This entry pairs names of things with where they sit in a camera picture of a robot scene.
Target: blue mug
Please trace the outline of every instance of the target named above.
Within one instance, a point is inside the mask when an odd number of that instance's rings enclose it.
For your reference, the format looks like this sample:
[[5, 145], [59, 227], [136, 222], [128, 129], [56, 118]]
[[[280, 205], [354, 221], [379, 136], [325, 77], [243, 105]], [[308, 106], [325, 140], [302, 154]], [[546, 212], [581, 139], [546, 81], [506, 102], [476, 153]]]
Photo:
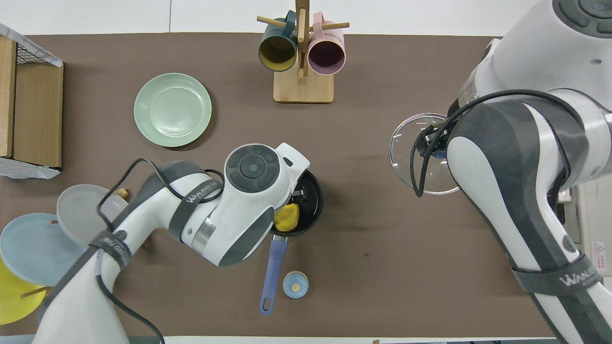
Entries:
[[285, 27], [268, 24], [259, 44], [259, 60], [273, 72], [284, 72], [297, 60], [296, 13], [289, 11], [287, 17], [277, 18]]

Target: green plate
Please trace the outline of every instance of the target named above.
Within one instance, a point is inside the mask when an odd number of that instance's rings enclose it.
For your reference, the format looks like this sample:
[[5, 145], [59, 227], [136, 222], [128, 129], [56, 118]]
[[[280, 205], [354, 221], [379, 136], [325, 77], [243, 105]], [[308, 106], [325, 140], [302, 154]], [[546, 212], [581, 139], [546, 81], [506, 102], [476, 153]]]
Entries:
[[211, 121], [211, 113], [206, 88], [180, 73], [149, 80], [134, 102], [138, 129], [149, 141], [164, 147], [183, 146], [200, 137]]

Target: pink mug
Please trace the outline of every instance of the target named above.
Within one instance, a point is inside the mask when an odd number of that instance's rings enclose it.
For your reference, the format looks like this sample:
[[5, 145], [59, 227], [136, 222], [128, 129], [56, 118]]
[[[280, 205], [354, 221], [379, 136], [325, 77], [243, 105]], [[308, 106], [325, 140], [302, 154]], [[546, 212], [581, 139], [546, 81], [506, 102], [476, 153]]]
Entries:
[[323, 30], [323, 25], [334, 22], [326, 21], [322, 12], [316, 12], [314, 17], [314, 32], [308, 45], [308, 66], [319, 74], [336, 74], [346, 61], [344, 34], [342, 29]]

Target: gray velcro strap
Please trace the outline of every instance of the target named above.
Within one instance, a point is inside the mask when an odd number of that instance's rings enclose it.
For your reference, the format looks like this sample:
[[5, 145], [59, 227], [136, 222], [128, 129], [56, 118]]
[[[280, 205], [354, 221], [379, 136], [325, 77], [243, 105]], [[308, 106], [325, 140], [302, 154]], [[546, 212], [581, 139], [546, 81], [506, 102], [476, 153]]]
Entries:
[[588, 289], [602, 278], [581, 252], [580, 258], [570, 265], [550, 271], [512, 269], [514, 276], [526, 291], [536, 294], [564, 296]]
[[100, 234], [89, 243], [89, 246], [104, 250], [109, 256], [113, 257], [121, 270], [123, 270], [132, 259], [130, 248], [127, 247], [123, 240], [109, 231], [101, 231]]
[[221, 182], [216, 179], [209, 179], [198, 185], [198, 187], [188, 193], [187, 196], [183, 197], [183, 200], [179, 204], [179, 207], [176, 208], [170, 220], [170, 225], [168, 226], [170, 235], [176, 240], [183, 242], [183, 240], [181, 240], [183, 228], [185, 228], [187, 220], [189, 220], [189, 217], [191, 217], [191, 214], [195, 211], [195, 208], [197, 208], [200, 200], [206, 199], [212, 192], [222, 187], [223, 184]]

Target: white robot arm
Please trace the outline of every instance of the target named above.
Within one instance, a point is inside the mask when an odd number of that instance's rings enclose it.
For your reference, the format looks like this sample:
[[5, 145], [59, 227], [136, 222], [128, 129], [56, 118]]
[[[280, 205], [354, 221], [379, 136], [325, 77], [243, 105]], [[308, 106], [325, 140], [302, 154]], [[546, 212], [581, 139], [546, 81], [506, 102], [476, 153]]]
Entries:
[[161, 175], [184, 195], [177, 198], [153, 174], [99, 240], [45, 299], [34, 344], [128, 343], [114, 305], [99, 288], [112, 289], [119, 272], [156, 228], [166, 228], [217, 266], [246, 259], [270, 230], [310, 162], [290, 145], [236, 148], [225, 162], [225, 185], [192, 162], [166, 164]]
[[418, 139], [424, 157], [446, 150], [563, 343], [612, 343], [612, 294], [551, 208], [559, 190], [612, 172], [611, 109], [612, 1], [543, 0], [489, 44], [453, 115]]

